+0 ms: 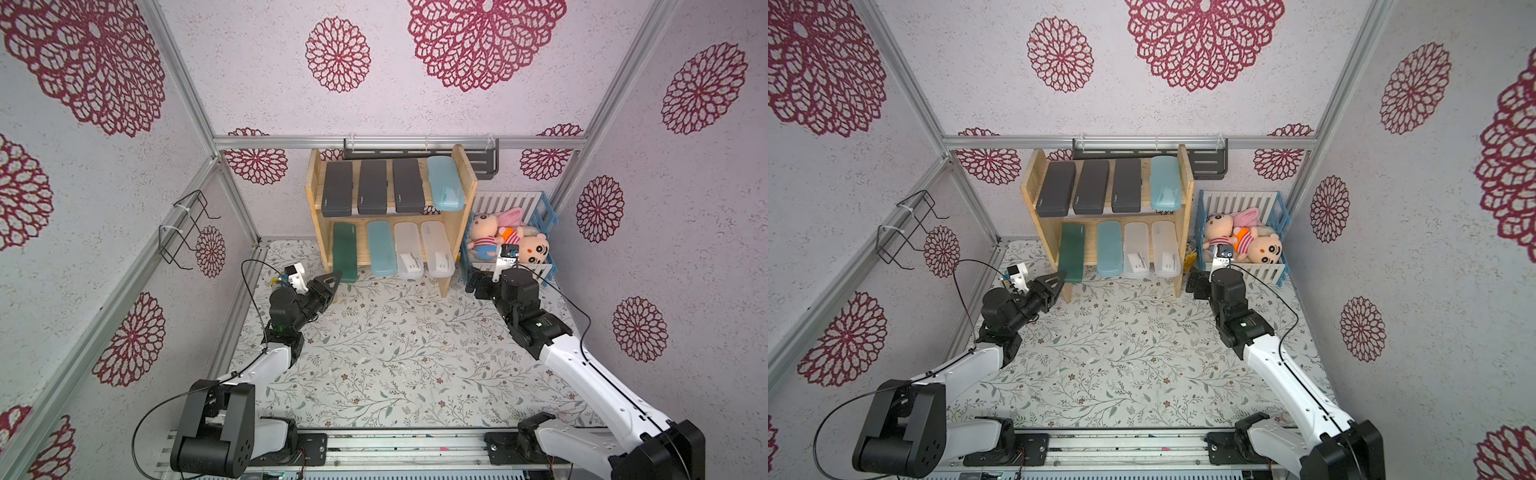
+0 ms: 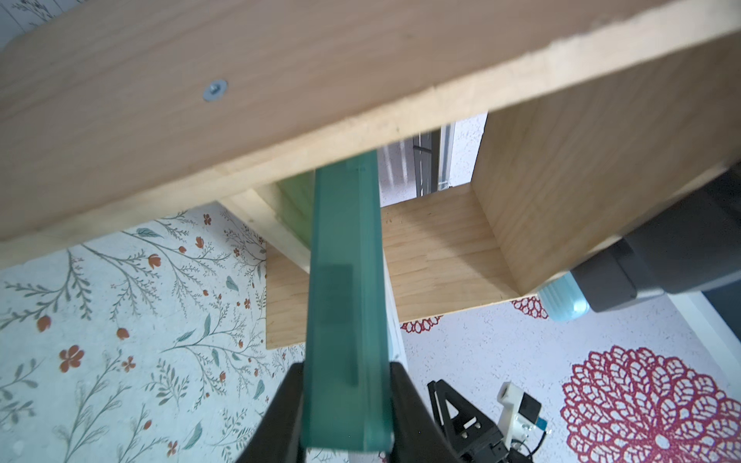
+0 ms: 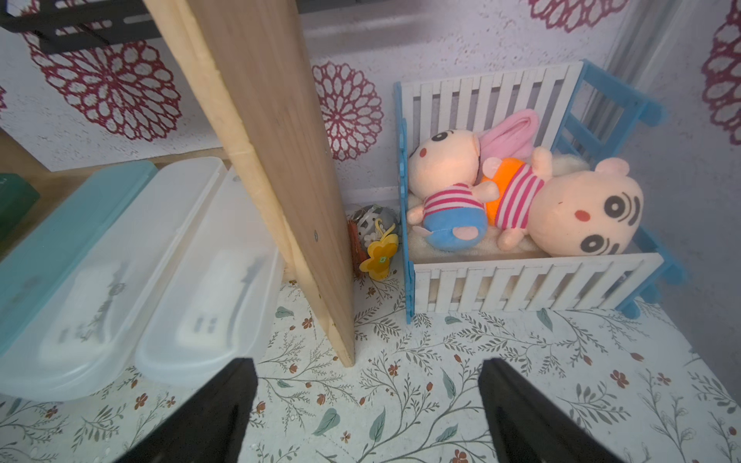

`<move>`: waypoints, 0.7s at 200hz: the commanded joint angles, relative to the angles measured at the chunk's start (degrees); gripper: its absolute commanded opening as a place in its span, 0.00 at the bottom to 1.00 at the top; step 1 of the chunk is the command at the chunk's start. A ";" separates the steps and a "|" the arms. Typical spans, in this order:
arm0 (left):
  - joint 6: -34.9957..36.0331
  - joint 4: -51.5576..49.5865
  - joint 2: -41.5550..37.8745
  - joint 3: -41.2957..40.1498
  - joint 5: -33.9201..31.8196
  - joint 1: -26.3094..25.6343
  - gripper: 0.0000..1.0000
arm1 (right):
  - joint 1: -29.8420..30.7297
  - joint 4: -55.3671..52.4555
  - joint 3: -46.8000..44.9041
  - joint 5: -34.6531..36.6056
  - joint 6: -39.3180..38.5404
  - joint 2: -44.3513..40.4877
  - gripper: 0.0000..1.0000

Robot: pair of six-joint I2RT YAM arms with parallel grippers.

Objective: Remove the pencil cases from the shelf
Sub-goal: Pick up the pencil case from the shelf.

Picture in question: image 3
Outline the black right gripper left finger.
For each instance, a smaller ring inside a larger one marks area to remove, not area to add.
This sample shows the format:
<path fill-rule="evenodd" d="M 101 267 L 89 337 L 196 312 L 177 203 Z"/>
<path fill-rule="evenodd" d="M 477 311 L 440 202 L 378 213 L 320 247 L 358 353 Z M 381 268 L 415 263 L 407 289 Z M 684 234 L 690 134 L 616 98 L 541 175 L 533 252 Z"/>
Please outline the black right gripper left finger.
<path fill-rule="evenodd" d="M 258 376 L 250 358 L 222 368 L 120 462 L 235 462 L 239 460 Z"/>

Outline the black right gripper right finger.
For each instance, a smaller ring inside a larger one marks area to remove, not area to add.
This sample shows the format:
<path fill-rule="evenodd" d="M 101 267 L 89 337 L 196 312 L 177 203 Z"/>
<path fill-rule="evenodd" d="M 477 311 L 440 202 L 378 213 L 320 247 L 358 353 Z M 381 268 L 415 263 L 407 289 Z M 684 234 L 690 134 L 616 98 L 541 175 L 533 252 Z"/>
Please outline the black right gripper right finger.
<path fill-rule="evenodd" d="M 500 462 L 619 462 L 502 359 L 482 363 L 480 397 Z"/>

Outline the clear pencil case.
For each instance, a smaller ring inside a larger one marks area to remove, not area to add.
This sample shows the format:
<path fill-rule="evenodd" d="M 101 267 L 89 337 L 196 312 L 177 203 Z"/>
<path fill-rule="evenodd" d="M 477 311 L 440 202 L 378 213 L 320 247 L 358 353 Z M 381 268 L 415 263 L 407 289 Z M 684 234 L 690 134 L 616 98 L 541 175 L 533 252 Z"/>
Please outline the clear pencil case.
<path fill-rule="evenodd" d="M 137 370 L 171 386 L 200 387 L 235 358 L 262 359 L 284 267 L 230 170 L 139 341 Z"/>
<path fill-rule="evenodd" d="M 2 394 L 68 401 L 112 383 L 226 174 L 217 157 L 161 169 L 2 355 Z"/>

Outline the teal pencil case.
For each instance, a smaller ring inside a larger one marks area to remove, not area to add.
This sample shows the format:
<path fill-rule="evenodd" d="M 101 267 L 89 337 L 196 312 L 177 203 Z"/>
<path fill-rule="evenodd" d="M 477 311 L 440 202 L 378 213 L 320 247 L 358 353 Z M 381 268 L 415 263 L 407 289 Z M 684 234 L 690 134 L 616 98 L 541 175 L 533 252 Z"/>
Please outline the teal pencil case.
<path fill-rule="evenodd" d="M 2 352 L 19 338 L 156 173 L 150 161 L 97 171 L 2 260 Z"/>

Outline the dark green pencil case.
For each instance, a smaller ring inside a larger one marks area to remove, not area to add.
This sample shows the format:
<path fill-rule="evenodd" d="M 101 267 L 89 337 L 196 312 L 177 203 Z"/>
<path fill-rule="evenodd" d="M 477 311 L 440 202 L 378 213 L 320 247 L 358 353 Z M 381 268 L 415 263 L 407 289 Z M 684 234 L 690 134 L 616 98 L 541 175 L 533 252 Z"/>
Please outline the dark green pencil case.
<path fill-rule="evenodd" d="M 8 238 L 22 223 L 40 193 L 17 174 L 1 174 L 1 240 Z"/>

